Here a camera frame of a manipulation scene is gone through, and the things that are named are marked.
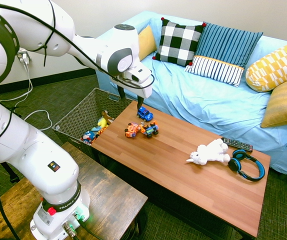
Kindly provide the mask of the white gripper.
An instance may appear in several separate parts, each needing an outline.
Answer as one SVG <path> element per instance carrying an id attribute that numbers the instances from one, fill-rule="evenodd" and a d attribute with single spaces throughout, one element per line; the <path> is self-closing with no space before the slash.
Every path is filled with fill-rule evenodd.
<path id="1" fill-rule="evenodd" d="M 118 85 L 117 90 L 122 101 L 126 100 L 125 90 L 137 95 L 137 109 L 142 107 L 144 98 L 151 96 L 153 91 L 152 71 L 145 66 L 129 68 L 121 75 L 111 78 L 111 81 Z"/>

